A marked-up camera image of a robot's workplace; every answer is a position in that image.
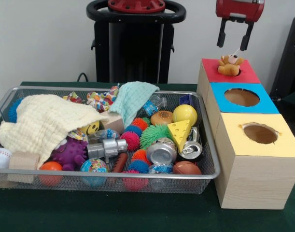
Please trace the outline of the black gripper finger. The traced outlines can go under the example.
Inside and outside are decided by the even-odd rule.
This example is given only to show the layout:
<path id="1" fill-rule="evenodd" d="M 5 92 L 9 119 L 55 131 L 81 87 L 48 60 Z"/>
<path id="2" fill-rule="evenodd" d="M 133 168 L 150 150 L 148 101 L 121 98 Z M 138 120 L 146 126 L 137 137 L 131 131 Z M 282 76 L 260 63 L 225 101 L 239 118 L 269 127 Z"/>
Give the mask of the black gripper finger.
<path id="1" fill-rule="evenodd" d="M 222 21 L 221 21 L 219 35 L 218 35 L 218 41 L 217 41 L 217 46 L 219 48 L 222 48 L 224 46 L 225 36 L 226 36 L 225 26 L 226 26 L 227 21 L 228 21 L 228 19 L 222 19 Z"/>
<path id="2" fill-rule="evenodd" d="M 246 30 L 246 34 L 242 38 L 241 45 L 240 45 L 240 51 L 247 50 L 250 36 L 251 36 L 252 30 L 253 30 L 254 22 L 246 22 L 246 24 L 248 25 L 248 27 Z"/>

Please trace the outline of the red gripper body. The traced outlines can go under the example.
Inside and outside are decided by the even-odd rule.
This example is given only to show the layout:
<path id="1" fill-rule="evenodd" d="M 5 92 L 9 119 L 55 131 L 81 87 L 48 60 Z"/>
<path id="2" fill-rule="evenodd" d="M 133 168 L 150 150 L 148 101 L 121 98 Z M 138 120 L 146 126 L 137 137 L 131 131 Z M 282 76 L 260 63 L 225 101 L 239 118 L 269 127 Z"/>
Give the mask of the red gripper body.
<path id="1" fill-rule="evenodd" d="M 217 0 L 216 15 L 222 19 L 257 22 L 265 6 L 264 0 Z"/>

